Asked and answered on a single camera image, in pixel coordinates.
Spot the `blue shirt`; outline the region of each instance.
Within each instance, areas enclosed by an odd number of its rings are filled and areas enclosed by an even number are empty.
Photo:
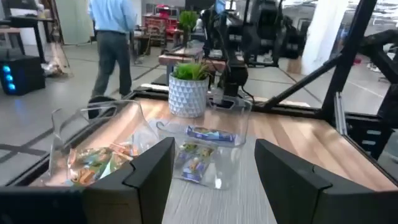
[[[95,21],[96,30],[128,34],[136,25],[132,0],[90,0],[88,14]]]

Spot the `potted plant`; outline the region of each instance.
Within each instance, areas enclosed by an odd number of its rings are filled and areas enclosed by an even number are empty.
[[[191,31],[197,23],[198,16],[195,11],[183,11],[180,14],[180,25],[184,31],[182,44],[184,47],[190,39]]]
[[[196,118],[204,114],[210,72],[204,63],[181,63],[170,74],[169,107],[172,114]]]

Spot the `blue led light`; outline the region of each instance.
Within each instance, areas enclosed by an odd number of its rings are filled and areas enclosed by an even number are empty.
[[[14,84],[8,84],[8,89],[9,90],[15,90],[15,85]]]
[[[11,75],[6,75],[6,80],[9,81],[9,82],[12,82],[13,78],[12,78]]]
[[[11,72],[11,68],[8,65],[3,66],[2,70],[4,71],[4,73],[10,73]]]

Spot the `gray pants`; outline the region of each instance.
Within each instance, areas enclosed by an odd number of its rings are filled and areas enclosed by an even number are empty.
[[[126,96],[131,92],[130,53],[126,35],[112,31],[98,31],[97,34],[99,67],[91,97],[104,95],[116,61],[120,74],[119,93]]]

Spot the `black desk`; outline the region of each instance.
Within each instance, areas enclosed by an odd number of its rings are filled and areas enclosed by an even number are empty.
[[[40,39],[40,32],[39,32],[39,22],[44,23],[45,32],[46,32],[46,39],[47,42],[50,42],[50,34],[48,33],[49,30],[46,29],[48,22],[54,22],[53,19],[41,19],[37,17],[28,17],[28,16],[11,16],[5,20],[0,21],[0,25],[7,25],[9,27],[15,28],[33,28],[35,32],[35,39],[37,44],[37,49],[39,50],[39,57],[42,63],[46,63],[43,51],[42,41]]]

